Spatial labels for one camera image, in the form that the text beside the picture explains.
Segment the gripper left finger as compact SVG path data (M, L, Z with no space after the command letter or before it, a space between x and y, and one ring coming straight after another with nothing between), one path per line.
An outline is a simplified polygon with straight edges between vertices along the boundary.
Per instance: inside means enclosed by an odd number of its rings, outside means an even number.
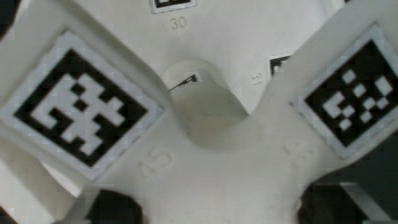
M55 224L142 224L142 207L117 191L85 189Z

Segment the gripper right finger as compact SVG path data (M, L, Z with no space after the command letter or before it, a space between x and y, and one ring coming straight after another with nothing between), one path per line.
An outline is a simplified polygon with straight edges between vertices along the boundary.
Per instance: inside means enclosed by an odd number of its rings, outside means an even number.
M327 175L300 202L298 224L398 224L398 179Z

